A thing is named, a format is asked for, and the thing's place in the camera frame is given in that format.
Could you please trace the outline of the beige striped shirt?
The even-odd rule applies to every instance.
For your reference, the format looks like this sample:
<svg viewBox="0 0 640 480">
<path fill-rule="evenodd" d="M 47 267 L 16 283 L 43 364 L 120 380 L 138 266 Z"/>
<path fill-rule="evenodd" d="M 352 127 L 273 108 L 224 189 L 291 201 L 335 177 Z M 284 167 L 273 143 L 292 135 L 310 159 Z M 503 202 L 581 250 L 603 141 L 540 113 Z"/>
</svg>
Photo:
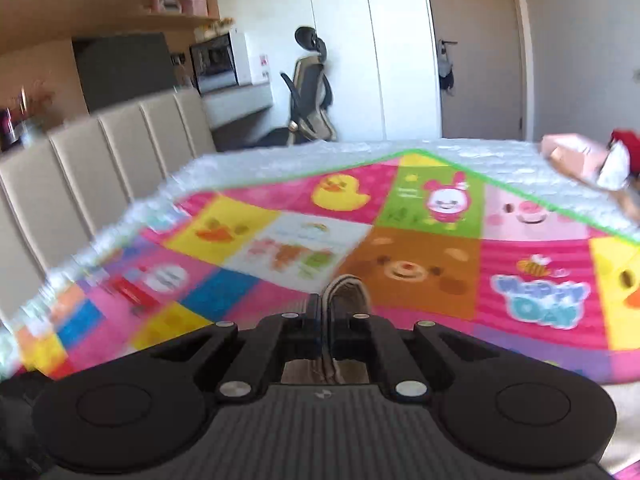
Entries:
<svg viewBox="0 0 640 480">
<path fill-rule="evenodd" d="M 335 359 L 331 354 L 331 344 L 337 334 L 337 322 L 366 318 L 370 314 L 371 299 L 366 285 L 355 275 L 337 275 L 320 294 L 320 356 L 313 360 L 287 362 L 281 376 L 282 384 L 367 384 L 367 367 L 355 360 Z"/>
</svg>

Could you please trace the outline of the grey desk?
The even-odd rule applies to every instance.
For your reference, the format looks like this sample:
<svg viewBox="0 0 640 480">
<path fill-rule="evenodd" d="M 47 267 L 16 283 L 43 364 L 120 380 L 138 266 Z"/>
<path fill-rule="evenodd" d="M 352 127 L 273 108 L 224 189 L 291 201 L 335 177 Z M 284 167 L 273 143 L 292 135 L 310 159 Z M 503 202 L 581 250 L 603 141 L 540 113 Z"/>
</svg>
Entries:
<svg viewBox="0 0 640 480">
<path fill-rule="evenodd" d="M 250 84 L 202 94 L 202 102 L 210 130 L 237 122 L 272 107 L 270 84 Z"/>
</svg>

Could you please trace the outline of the black office chair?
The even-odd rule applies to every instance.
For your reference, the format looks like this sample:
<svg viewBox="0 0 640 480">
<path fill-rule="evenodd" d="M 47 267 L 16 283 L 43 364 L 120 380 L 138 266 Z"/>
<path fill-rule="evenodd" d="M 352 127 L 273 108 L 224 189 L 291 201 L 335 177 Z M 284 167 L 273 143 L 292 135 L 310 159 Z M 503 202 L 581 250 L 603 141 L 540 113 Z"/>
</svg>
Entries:
<svg viewBox="0 0 640 480">
<path fill-rule="evenodd" d="M 308 26 L 296 29 L 294 37 L 299 47 L 310 55 L 296 61 L 293 77 L 280 73 L 290 92 L 288 125 L 271 130 L 255 143 L 255 148 L 333 142 L 337 139 L 328 116 L 328 109 L 333 104 L 333 91 L 326 76 L 326 44 L 317 31 Z"/>
</svg>

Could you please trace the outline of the pink paper bag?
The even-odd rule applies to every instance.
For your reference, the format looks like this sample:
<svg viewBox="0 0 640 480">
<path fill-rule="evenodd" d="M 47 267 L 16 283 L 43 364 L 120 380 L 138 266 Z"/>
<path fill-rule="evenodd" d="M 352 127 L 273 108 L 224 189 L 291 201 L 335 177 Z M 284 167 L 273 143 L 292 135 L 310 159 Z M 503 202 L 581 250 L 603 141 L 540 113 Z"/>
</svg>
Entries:
<svg viewBox="0 0 640 480">
<path fill-rule="evenodd" d="M 590 188 L 612 190 L 611 183 L 600 177 L 610 150 L 578 133 L 546 134 L 540 152 L 560 174 Z"/>
</svg>

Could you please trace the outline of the white microwave oven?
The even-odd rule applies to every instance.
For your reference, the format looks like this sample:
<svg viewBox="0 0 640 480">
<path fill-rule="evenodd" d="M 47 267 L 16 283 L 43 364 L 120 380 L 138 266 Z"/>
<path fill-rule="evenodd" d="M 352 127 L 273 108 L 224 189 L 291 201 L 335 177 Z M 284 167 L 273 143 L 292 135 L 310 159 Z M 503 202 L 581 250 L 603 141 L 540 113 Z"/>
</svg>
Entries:
<svg viewBox="0 0 640 480">
<path fill-rule="evenodd" d="M 189 49 L 195 88 L 201 94 L 252 84 L 245 35 L 236 29 L 192 44 Z"/>
</svg>

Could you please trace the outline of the red and white garment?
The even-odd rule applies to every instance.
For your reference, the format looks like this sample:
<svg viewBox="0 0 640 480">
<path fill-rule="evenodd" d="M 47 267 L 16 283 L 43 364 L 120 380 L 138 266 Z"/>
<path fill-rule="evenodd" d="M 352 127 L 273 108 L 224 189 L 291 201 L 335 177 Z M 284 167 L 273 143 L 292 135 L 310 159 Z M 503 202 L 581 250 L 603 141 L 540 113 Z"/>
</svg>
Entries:
<svg viewBox="0 0 640 480">
<path fill-rule="evenodd" d="M 608 154 L 601 166 L 597 186 L 609 191 L 624 188 L 639 175 L 639 133 L 628 129 L 614 129 L 608 140 Z"/>
</svg>

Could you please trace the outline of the white wardrobe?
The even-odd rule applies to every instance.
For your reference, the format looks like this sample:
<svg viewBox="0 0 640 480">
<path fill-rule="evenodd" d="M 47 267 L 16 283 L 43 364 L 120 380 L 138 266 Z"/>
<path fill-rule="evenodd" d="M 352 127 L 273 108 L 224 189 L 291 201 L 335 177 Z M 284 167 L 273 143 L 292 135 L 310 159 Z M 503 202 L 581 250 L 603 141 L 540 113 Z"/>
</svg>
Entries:
<svg viewBox="0 0 640 480">
<path fill-rule="evenodd" d="M 218 0 L 250 46 L 268 58 L 273 104 L 242 120 L 254 141 L 288 120 L 281 76 L 303 51 L 294 32 L 311 26 L 326 43 L 343 142 L 432 140 L 442 135 L 435 34 L 428 0 Z"/>
</svg>

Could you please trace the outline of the beige room door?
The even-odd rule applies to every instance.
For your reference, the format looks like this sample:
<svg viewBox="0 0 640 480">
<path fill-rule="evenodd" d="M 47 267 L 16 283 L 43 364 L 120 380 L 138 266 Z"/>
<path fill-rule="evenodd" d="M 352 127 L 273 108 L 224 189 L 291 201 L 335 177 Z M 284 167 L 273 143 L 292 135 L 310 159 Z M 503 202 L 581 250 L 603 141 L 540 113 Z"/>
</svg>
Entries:
<svg viewBox="0 0 640 480">
<path fill-rule="evenodd" d="M 442 135 L 525 139 L 526 64 L 520 0 L 430 0 Z"/>
</svg>

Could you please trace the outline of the wooden wall shelf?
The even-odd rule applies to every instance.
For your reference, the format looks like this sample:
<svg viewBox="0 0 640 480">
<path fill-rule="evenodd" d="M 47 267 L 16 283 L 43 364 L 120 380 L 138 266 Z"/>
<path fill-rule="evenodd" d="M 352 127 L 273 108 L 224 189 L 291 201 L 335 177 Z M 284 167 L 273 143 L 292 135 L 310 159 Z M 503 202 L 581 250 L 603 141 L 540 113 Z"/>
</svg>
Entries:
<svg viewBox="0 0 640 480">
<path fill-rule="evenodd" d="M 1 0 L 1 52 L 120 32 L 194 29 L 215 15 L 163 11 L 156 0 Z"/>
</svg>

